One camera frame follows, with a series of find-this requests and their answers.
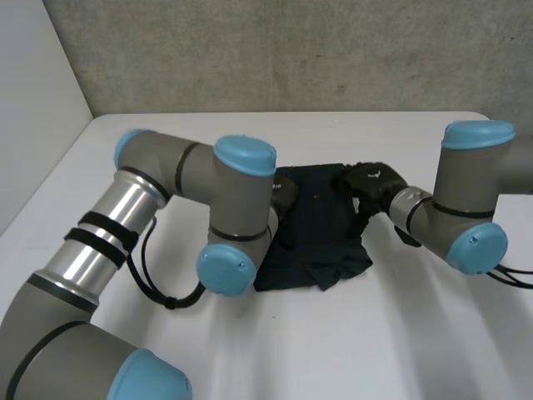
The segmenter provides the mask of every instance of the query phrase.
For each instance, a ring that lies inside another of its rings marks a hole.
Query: black band
[[[212,225],[209,226],[209,231],[216,234],[218,237],[226,240],[231,240],[232,242],[253,242],[254,240],[257,240],[261,238],[265,232],[267,231],[267,227],[263,229],[261,232],[256,233],[255,235],[230,235],[228,233],[224,233],[213,227]]]
[[[100,252],[105,257],[109,258],[113,264],[120,268],[126,261],[126,256],[114,247],[111,243],[106,242],[101,237],[98,237],[94,233],[84,231],[79,227],[71,229],[71,231],[65,237],[65,240],[76,240],[91,248],[94,248],[97,252]]]
[[[22,359],[18,364],[17,369],[13,373],[9,384],[7,385],[6,400],[13,400],[15,398],[15,392],[17,391],[18,383],[20,382],[22,375],[26,372],[27,367],[33,361],[33,359],[43,350],[53,339],[57,338],[62,333],[66,332],[70,328],[83,325],[86,321],[71,321],[67,322],[61,327],[56,327],[48,335],[43,337]]]
[[[165,198],[166,201],[170,200],[170,194],[168,194],[167,190],[150,175],[146,175],[143,171],[139,171],[134,167],[120,167],[120,171],[126,171],[138,175],[139,177],[153,185],[153,187],[159,191],[159,193]]]
[[[97,309],[96,304],[89,302],[83,297],[76,296],[74,293],[69,292],[64,287],[60,287],[54,282],[48,281],[44,277],[39,277],[38,275],[33,274],[26,282],[48,294],[51,294],[55,298],[63,300],[65,303],[68,303],[75,308],[85,311],[86,313],[92,314]]]
[[[176,167],[176,177],[175,177],[175,183],[176,183],[176,192],[177,195],[180,197],[183,197],[183,187],[182,187],[182,172],[183,172],[183,166],[185,165],[185,161],[187,160],[187,157],[189,157],[189,154],[191,153],[192,149],[198,146],[200,143],[193,142],[189,144],[185,150],[183,150],[182,158],[180,158],[179,163]]]
[[[139,235],[137,232],[131,232],[117,221],[106,215],[99,214],[98,212],[89,211],[77,224],[79,225],[81,223],[88,223],[90,225],[94,225],[95,227],[105,229],[122,242],[124,250],[126,250],[128,253],[132,252],[139,240]]]
[[[410,211],[409,211],[409,214],[407,215],[407,220],[406,220],[406,228],[407,228],[407,233],[409,233],[411,235],[411,220],[413,219],[413,215],[415,215],[415,212],[416,210],[418,209],[419,206],[421,206],[422,204],[424,204],[425,202],[428,202],[432,199],[433,197],[426,197],[426,198],[422,198],[422,200],[420,200]]]
[[[454,217],[472,218],[472,219],[487,219],[494,217],[496,210],[492,211],[458,211],[453,208],[441,206],[438,202],[433,200],[433,208],[444,214],[453,215]]]

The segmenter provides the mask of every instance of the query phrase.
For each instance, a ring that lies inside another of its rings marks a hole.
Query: dark cloth
[[[281,167],[298,187],[257,273],[258,292],[317,285],[327,290],[372,265],[361,234],[368,217],[356,214],[351,189],[335,176],[342,164]]]

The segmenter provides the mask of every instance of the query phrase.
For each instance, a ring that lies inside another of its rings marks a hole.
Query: light blue joint cap
[[[462,273],[488,273],[506,255],[507,245],[507,235],[500,225],[484,222],[457,237],[446,261]]]
[[[238,248],[209,244],[198,255],[197,274],[202,285],[224,296],[243,294],[256,278],[253,261]]]
[[[253,177],[269,177],[276,173],[276,149],[259,139],[226,136],[214,146],[217,158],[228,167]]]
[[[441,146],[450,150],[491,148],[515,136],[515,127],[507,121],[458,121],[446,127]]]
[[[135,131],[131,131],[126,133],[124,136],[120,138],[120,140],[117,143],[117,146],[115,147],[115,155],[113,156],[113,160],[115,161],[115,168],[118,169],[118,160],[120,159],[120,154],[122,153],[122,150],[127,145],[127,143],[132,140],[136,135],[143,132],[150,132],[147,129],[136,129]]]
[[[185,374],[145,348],[124,361],[113,380],[107,400],[192,400]]]

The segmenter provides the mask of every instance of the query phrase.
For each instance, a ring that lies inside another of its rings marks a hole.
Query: concrete wall
[[[531,1],[45,5],[95,116],[467,110],[533,123]]]

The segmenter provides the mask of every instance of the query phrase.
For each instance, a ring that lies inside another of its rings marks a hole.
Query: white table
[[[0,316],[29,274],[112,181],[113,149],[133,128],[205,143],[235,133],[263,138],[278,165],[383,161],[433,188],[448,123],[471,112],[309,112],[111,115],[94,120],[0,238]],[[181,296],[197,282],[207,208],[175,198],[148,247],[153,277]],[[506,263],[528,268],[533,197],[503,197]],[[530,399],[533,293],[466,277],[425,249],[403,245],[386,217],[364,234],[375,265],[327,292],[316,288],[206,294],[167,311],[143,297],[127,268],[93,321],[182,369],[198,400]]]

